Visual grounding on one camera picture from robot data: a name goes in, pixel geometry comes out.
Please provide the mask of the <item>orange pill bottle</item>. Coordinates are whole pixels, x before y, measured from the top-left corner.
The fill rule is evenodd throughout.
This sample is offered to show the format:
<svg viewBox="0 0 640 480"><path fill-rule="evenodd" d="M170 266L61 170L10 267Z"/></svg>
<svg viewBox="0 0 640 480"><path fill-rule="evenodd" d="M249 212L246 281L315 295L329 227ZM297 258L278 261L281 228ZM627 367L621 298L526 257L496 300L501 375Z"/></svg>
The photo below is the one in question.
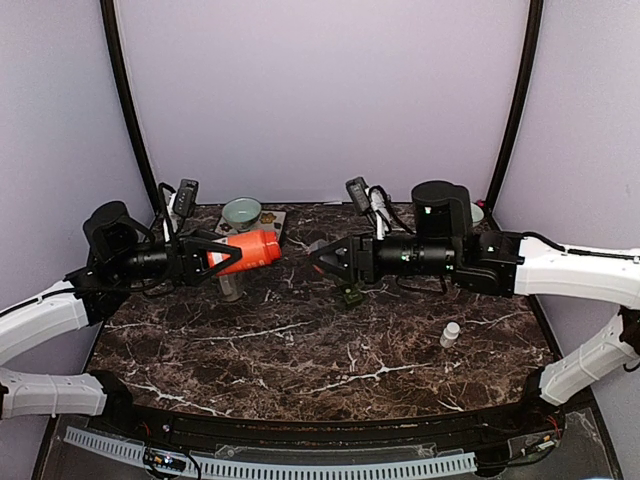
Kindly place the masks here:
<svg viewBox="0 0 640 480"><path fill-rule="evenodd" d="M270 265L282 256L274 231L253 230L215 240L216 243L241 250L241 258L217 273L217 276L235 274Z"/></svg>

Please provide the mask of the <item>grey bottle cap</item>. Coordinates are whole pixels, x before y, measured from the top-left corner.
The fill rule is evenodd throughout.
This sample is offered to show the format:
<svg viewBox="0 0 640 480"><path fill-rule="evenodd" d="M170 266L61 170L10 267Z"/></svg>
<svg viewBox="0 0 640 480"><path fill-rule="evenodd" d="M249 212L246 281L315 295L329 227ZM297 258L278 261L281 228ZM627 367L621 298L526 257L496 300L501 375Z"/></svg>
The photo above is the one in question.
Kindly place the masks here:
<svg viewBox="0 0 640 480"><path fill-rule="evenodd" d="M324 239L319 239L309 245L309 253L312 254L327 245Z"/></svg>

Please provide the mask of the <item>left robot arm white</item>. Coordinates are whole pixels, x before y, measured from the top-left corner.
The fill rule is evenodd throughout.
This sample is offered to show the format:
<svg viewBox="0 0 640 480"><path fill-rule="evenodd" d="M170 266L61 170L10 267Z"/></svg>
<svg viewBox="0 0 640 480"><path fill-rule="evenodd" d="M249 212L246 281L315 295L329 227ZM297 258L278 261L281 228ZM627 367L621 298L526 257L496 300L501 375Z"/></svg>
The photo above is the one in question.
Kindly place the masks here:
<svg viewBox="0 0 640 480"><path fill-rule="evenodd" d="M242 261L244 251L203 231L178 236L170 230L160 240L119 200L96 209L83 232L85 267L1 313L1 417L101 416L117 434L131 436L141 415L114 374L30 374L6 364L53 338L108 321L135 293L165 282L197 286Z"/></svg>

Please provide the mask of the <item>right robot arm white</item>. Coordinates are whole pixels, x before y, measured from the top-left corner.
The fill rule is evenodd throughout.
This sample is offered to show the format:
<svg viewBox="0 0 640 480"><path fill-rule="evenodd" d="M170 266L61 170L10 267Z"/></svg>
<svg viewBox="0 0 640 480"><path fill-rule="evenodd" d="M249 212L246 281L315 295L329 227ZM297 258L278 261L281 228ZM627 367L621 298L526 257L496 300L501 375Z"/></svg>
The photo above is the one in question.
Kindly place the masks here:
<svg viewBox="0 0 640 480"><path fill-rule="evenodd" d="M639 360L639 252L555 243L535 232L475 233L469 192L447 181L427 181L411 191L414 228L403 234L386 223L394 211L387 195L357 177L347 190L370 233L310 250L313 265L349 284L374 284L385 276L448 277L471 292L558 295L616 304L618 312L591 339L560 360L530 374L522 403L510 413L521 434L534 432L549 406L565 404L582 389Z"/></svg>

